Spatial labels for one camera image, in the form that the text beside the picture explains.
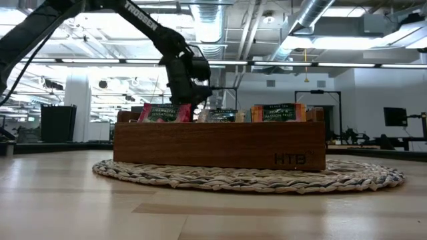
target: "monitor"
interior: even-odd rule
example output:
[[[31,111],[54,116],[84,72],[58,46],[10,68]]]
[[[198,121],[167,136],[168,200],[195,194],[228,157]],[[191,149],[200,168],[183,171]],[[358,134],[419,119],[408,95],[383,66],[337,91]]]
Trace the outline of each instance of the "monitor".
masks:
[[[133,106],[133,107],[131,107],[131,112],[132,113],[142,113],[143,108],[144,108],[143,106]]]
[[[406,109],[398,107],[385,107],[384,120],[387,127],[407,127],[408,118]]]

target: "ductwork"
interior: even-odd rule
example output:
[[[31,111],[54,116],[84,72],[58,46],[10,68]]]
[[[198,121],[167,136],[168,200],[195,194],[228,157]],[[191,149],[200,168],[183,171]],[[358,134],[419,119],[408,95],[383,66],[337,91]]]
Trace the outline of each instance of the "ductwork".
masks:
[[[290,33],[308,29],[309,32],[314,30],[314,25],[325,13],[335,0],[304,0],[301,4],[300,10],[292,16],[286,18],[284,26],[282,27],[281,35],[283,36],[282,44],[270,55],[270,61],[285,61],[292,49],[284,49],[282,47],[286,37]],[[277,67],[268,67],[262,69],[262,73],[275,73],[280,72]]]
[[[335,0],[304,0],[301,4],[301,9],[298,12],[296,21],[302,27],[314,26],[334,1]]]
[[[191,5],[191,13],[195,21],[195,38],[202,43],[219,43],[222,41],[224,31],[224,17],[226,7],[223,5]],[[223,59],[224,47],[216,45],[200,46],[202,53],[207,59]],[[223,87],[223,69],[211,69],[211,86]],[[214,91],[209,98],[209,105],[212,108],[222,106],[223,91]]]

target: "wooden floor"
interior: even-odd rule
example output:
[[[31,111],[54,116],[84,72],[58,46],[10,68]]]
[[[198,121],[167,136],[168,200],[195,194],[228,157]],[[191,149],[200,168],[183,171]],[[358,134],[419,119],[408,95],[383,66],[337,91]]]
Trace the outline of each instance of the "wooden floor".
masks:
[[[91,166],[111,151],[0,159],[0,240],[427,239],[427,164],[396,167],[407,182],[377,192],[250,195],[148,187]]]

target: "fluorescent light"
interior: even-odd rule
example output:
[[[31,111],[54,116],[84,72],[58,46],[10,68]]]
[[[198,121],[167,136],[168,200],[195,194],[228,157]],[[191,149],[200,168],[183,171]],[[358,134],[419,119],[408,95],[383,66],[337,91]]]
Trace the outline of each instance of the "fluorescent light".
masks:
[[[138,5],[138,7],[150,8],[150,9],[176,9],[175,5]]]
[[[62,59],[64,63],[119,63],[119,59]]]
[[[0,111],[11,111],[11,112],[13,112],[13,108],[11,108],[11,107],[0,107]]]
[[[302,63],[302,62],[271,62],[271,61],[256,61],[254,65],[257,66],[280,66],[280,67],[289,67],[289,66],[297,66],[297,67],[309,67],[312,63]]]
[[[315,49],[339,50],[370,49],[377,43],[377,39],[370,39],[365,37],[318,37],[313,42]]]
[[[22,63],[26,63],[28,62],[28,58],[24,58],[22,60],[20,60],[20,62]],[[31,60],[32,63],[54,63],[56,62],[56,60],[54,59],[33,59]]]
[[[396,69],[427,69],[424,64],[383,64],[382,68],[396,68]]]
[[[159,64],[159,60],[157,59],[128,59],[126,63],[141,63],[141,64]]]
[[[209,64],[212,65],[247,65],[248,61],[221,61],[221,60],[209,60]]]
[[[62,96],[62,95],[64,95],[64,93],[53,93],[53,94],[51,94],[51,93],[33,93],[33,92],[16,92],[16,93],[12,93],[12,94],[14,94],[14,95],[34,95],[34,96],[37,96],[37,95],[39,95],[39,96],[48,96],[48,95],[52,95],[52,96],[60,95],[60,96]]]
[[[266,18],[264,18],[264,20],[262,20],[264,23],[270,24],[274,22],[274,17],[273,16],[268,16]]]
[[[371,63],[319,63],[319,67],[374,67]]]
[[[27,114],[4,114],[6,117],[28,117]]]

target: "woven mat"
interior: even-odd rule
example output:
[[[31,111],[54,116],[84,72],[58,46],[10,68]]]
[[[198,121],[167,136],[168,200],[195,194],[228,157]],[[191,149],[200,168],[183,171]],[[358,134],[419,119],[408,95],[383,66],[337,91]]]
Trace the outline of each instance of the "woven mat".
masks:
[[[153,164],[120,163],[104,160],[93,171],[123,181],[173,188],[192,187],[206,190],[255,191],[259,193],[327,193],[331,191],[376,191],[395,187],[405,176],[396,169],[328,159],[326,170],[318,173],[268,169],[232,169]]]

